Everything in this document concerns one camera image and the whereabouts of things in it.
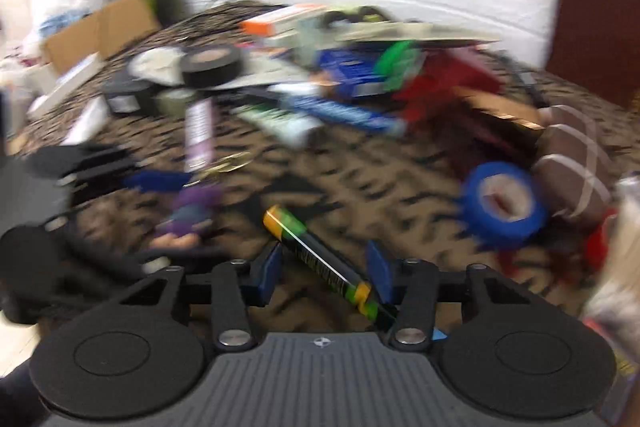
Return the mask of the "black tape roll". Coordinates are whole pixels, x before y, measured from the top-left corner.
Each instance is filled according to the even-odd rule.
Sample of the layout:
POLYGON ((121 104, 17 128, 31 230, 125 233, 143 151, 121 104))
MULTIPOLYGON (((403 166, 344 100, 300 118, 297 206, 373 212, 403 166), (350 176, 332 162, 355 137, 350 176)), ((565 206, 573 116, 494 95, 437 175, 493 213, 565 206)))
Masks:
POLYGON ((180 72, 186 87, 213 89, 235 80, 244 68, 243 53, 236 46, 201 46, 180 58, 180 72))

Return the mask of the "blue tape roll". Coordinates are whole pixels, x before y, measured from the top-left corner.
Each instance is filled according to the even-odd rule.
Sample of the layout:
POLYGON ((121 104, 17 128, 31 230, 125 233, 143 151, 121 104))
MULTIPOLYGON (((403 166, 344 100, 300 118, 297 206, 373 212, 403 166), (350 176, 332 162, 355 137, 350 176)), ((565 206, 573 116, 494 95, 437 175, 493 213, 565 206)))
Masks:
POLYGON ((523 246, 547 221, 547 210, 529 174, 502 161, 485 162, 463 182, 461 219, 496 251, 523 246))

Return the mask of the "cardboard box background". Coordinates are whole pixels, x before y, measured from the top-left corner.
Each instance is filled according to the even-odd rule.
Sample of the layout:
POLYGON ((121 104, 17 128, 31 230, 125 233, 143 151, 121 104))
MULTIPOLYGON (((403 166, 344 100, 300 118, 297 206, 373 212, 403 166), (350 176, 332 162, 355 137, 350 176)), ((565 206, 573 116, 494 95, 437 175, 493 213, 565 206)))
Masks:
POLYGON ((117 0, 43 40, 44 55, 61 76, 92 54, 103 60, 160 30, 146 0, 117 0))

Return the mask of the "black square box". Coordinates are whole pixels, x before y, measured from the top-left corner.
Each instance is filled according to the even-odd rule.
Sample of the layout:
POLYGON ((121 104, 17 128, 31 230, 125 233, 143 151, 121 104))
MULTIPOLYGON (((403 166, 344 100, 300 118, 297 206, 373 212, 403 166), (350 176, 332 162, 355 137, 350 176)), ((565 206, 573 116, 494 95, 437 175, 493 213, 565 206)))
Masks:
POLYGON ((160 115, 155 97, 162 91, 150 80, 131 76, 122 70, 102 83, 101 94, 115 117, 160 115))

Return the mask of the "green plastic item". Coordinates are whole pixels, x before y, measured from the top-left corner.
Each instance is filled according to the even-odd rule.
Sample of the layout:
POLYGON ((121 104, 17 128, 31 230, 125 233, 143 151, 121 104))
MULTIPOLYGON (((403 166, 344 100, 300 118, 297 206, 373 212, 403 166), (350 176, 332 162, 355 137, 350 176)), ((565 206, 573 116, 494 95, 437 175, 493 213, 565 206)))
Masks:
POLYGON ((383 79, 385 92, 401 90, 419 74, 423 55, 410 41, 396 42, 376 61, 374 71, 383 79))

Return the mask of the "purple white label card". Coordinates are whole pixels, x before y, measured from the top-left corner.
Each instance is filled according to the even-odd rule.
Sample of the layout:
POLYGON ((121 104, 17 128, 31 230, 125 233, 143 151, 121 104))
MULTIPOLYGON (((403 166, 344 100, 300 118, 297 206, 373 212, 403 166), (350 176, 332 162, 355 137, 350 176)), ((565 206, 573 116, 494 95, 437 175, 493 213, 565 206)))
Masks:
POLYGON ((186 172, 197 172, 214 160, 214 109, 206 98, 186 108, 184 116, 184 147, 186 148, 186 172))

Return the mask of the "blue packet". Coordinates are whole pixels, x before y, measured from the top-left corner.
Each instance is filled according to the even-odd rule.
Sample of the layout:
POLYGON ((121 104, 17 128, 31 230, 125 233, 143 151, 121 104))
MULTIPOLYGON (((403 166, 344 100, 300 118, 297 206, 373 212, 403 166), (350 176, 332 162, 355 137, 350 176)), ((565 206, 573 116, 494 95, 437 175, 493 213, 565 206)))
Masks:
POLYGON ((375 70, 377 61, 370 53, 328 49, 320 52, 318 65, 329 75, 334 98, 350 101, 384 92, 385 79, 375 70))

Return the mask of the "green yellow black marker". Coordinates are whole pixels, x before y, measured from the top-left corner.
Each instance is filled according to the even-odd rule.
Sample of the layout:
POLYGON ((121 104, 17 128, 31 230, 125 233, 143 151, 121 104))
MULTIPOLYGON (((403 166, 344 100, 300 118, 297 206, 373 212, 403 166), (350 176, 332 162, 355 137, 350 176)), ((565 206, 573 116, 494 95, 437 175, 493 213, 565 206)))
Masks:
POLYGON ((272 206, 262 218, 265 228, 292 254, 382 331, 395 323, 397 313, 380 303, 372 284, 308 231, 291 211, 272 206))

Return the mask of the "brown striped pouch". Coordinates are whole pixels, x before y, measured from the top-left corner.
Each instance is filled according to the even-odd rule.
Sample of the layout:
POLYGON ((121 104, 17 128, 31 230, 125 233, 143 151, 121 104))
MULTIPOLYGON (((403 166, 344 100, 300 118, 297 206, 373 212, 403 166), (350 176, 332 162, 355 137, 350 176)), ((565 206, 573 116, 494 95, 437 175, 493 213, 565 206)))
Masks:
POLYGON ((579 109, 551 105, 541 111, 532 175, 553 216, 583 229, 599 225, 612 202, 613 161, 595 120, 579 109))

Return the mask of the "blue white tube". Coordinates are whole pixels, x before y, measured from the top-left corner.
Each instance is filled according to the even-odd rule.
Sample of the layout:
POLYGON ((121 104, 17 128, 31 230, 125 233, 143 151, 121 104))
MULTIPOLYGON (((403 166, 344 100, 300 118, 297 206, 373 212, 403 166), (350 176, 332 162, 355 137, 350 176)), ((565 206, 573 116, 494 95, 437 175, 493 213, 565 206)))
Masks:
POLYGON ((318 95, 266 90, 265 96, 279 106, 294 112, 316 117, 332 124, 342 124, 370 133, 382 134, 390 138, 405 135, 407 125, 399 117, 385 115, 374 110, 322 98, 318 95))

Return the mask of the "dark brown wooden board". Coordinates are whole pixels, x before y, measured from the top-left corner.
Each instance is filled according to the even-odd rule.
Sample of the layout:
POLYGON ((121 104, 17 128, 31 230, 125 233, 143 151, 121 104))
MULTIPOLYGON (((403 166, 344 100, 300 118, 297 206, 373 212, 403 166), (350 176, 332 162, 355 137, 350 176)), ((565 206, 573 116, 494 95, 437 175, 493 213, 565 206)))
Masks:
POLYGON ((544 69, 625 108, 639 103, 639 0, 558 0, 544 69))

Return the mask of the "dark red feather duster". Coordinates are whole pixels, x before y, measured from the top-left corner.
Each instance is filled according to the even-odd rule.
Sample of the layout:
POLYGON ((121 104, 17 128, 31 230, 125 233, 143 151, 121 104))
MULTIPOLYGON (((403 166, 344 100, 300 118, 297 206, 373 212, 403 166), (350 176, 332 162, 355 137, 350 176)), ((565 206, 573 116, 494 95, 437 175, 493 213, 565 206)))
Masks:
POLYGON ((498 76, 472 51, 427 54, 393 99, 409 132, 433 140, 460 180, 491 161, 533 166, 544 131, 539 109, 503 94, 498 76))

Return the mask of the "patterned letter tablecloth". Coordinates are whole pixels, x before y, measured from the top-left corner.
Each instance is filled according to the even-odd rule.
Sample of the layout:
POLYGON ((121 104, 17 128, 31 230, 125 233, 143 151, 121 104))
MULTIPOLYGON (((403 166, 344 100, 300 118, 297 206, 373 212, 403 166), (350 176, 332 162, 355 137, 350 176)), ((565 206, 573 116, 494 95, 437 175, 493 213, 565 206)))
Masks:
MULTIPOLYGON (((102 83, 137 52, 168 44, 248 42, 241 36, 240 21, 268 8, 273 6, 256 1, 226 3, 130 46, 108 60, 103 72, 70 101, 29 124, 20 152, 27 155, 61 143, 81 111, 98 96, 102 83)), ((639 116, 558 77, 542 72, 535 77, 551 100, 577 105, 602 126, 604 142, 622 173, 639 169, 639 116)), ((473 261, 497 268, 496 254, 476 243, 454 220, 460 183, 449 170, 445 153, 427 135, 418 141, 393 142, 331 126, 326 141, 295 152, 246 122, 222 110, 219 114, 220 156, 247 150, 254 159, 224 178, 220 234, 214 244, 224 245, 233 257, 253 258, 262 250, 268 241, 262 212, 281 204, 358 268, 363 268, 369 239, 382 239, 399 257, 420 257, 444 270, 464 268, 473 261)), ((176 118, 112 119, 96 141, 126 147, 148 160, 150 167, 181 170, 184 164, 183 123, 176 118)), ((79 228, 114 254, 134 254, 146 246, 152 228, 165 216, 168 201, 165 204, 161 197, 124 190, 95 199, 79 213, 79 228)), ((555 275, 550 256, 536 246, 518 251, 515 280, 577 317, 596 281, 581 269, 566 277, 555 275)), ((295 259, 285 265, 282 277, 271 305, 254 311, 253 317, 267 329, 367 327, 358 313, 295 259)))

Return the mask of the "orange white box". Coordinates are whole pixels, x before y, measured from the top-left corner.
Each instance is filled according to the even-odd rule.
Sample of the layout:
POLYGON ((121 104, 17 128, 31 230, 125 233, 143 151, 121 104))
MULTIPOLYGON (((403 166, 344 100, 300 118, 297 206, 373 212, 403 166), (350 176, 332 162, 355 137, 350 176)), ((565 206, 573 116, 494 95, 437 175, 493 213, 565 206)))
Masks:
POLYGON ((327 10, 323 4, 294 4, 243 20, 240 27, 244 34, 252 37, 273 37, 293 30, 298 20, 321 15, 327 10))

